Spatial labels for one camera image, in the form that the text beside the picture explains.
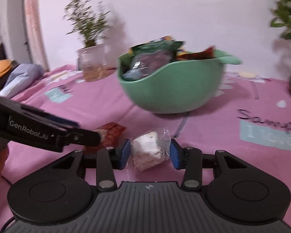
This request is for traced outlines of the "small red candy packet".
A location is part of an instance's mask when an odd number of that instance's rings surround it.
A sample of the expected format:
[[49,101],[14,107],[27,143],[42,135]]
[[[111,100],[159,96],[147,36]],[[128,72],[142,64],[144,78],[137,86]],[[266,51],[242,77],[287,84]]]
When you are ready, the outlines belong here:
[[111,122],[99,127],[98,129],[95,129],[94,131],[100,135],[101,142],[98,146],[95,147],[85,146],[84,153],[86,155],[96,154],[100,149],[106,147],[116,148],[119,144],[119,141],[123,137],[123,133],[126,131],[126,127],[118,123]]

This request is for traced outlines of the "white nougat candy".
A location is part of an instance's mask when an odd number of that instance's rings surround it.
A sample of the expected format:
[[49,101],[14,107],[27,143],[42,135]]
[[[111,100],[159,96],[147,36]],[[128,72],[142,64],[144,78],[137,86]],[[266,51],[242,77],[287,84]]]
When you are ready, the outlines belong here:
[[130,180],[138,173],[156,167],[170,158],[171,133],[167,127],[151,129],[131,141],[127,174]]

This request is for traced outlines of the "green snack bag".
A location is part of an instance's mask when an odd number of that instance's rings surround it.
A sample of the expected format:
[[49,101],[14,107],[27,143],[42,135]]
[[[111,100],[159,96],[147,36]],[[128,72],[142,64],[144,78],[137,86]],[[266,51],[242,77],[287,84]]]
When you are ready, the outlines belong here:
[[176,59],[176,52],[159,50],[154,53],[132,54],[129,68],[122,73],[125,81],[138,81],[152,74],[162,66],[165,66]]

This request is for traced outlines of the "dark red gold snack bar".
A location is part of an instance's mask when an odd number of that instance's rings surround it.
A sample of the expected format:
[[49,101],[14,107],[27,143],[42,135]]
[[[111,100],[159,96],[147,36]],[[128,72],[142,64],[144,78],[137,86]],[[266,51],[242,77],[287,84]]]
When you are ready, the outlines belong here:
[[185,52],[183,50],[179,50],[177,52],[176,59],[177,61],[189,61],[189,60],[205,60],[214,58],[214,50],[215,46],[210,46],[202,52]]

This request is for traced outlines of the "light blue folded cloth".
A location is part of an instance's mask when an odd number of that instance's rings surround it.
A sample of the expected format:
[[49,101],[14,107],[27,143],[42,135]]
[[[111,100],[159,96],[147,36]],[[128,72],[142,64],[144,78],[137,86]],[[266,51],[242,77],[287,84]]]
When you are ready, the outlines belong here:
[[11,99],[27,89],[34,81],[45,74],[44,68],[38,64],[20,64],[9,75],[0,97]]

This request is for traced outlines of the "orange round object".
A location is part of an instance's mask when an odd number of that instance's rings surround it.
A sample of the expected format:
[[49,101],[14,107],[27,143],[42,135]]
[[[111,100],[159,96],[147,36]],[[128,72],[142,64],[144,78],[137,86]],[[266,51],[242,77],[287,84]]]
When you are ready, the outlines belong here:
[[2,59],[0,60],[0,78],[6,75],[12,69],[12,60]]

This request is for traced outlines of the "green plastic bowl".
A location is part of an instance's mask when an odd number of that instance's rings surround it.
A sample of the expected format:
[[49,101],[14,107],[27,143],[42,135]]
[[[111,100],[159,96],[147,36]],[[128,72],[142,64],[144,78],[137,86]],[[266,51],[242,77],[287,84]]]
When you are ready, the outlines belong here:
[[225,66],[240,65],[241,59],[221,50],[214,58],[166,64],[137,81],[123,79],[132,55],[118,58],[118,81],[127,97],[138,107],[155,114],[179,114],[200,108],[220,88]]

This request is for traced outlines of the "pink printed tablecloth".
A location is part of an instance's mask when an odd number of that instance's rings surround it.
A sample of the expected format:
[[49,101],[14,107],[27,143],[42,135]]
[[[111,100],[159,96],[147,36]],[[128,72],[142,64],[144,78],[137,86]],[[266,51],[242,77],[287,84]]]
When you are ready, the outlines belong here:
[[[217,95],[189,114],[154,115],[136,106],[115,74],[86,82],[79,72],[36,81],[15,101],[96,129],[125,126],[131,139],[152,129],[169,129],[182,146],[211,154],[226,150],[282,180],[291,191],[291,96],[276,79],[252,82],[225,75]],[[285,215],[291,226],[291,205]]]

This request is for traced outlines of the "pink patterned curtain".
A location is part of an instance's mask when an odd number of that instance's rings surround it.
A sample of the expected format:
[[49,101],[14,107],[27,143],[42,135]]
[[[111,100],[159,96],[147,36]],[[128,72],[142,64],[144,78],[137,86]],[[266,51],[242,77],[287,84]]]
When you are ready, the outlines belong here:
[[41,65],[45,71],[48,71],[49,64],[42,39],[38,0],[23,1],[27,39],[32,61]]

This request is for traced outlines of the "feathery plant in white pot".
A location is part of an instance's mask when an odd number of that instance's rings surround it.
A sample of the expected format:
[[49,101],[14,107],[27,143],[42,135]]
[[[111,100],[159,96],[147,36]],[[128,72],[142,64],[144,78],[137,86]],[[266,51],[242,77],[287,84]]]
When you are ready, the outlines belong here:
[[109,75],[105,63],[104,32],[110,28],[108,11],[102,2],[94,10],[90,0],[69,0],[64,8],[64,18],[71,23],[67,34],[78,34],[83,47],[77,51],[79,67],[86,81],[92,82]]

